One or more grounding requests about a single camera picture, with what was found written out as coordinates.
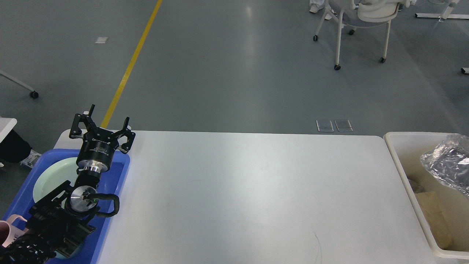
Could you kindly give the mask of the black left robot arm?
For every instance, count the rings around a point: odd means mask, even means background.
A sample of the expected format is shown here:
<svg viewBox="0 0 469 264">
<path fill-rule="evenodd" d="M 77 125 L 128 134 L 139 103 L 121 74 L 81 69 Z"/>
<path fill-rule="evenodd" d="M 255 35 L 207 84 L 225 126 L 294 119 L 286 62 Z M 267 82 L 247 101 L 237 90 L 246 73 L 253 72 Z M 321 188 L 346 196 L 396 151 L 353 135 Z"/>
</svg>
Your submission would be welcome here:
<svg viewBox="0 0 469 264">
<path fill-rule="evenodd" d="M 112 132 L 97 127 L 88 112 L 76 114 L 69 132 L 83 140 L 77 157 L 77 179 L 65 180 L 30 209 L 26 232 L 7 246 L 1 246 L 2 264 L 43 264 L 57 253 L 70 257 L 86 237 L 95 231 L 94 217 L 113 217 L 119 212 L 119 197 L 97 191 L 101 174 L 111 169 L 116 150 L 127 154 L 136 134 L 128 126 Z"/>
</svg>

